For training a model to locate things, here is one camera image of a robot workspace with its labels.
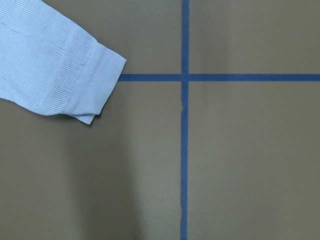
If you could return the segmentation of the light blue striped shirt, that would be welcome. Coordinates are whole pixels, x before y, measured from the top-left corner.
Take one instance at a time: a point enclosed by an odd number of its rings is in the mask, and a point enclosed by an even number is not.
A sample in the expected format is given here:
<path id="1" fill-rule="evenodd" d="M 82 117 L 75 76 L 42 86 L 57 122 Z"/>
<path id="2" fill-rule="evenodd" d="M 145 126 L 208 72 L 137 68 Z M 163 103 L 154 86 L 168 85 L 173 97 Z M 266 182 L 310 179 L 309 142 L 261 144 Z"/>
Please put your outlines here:
<path id="1" fill-rule="evenodd" d="M 41 0 L 0 3 L 0 97 L 90 124 L 126 59 Z"/>

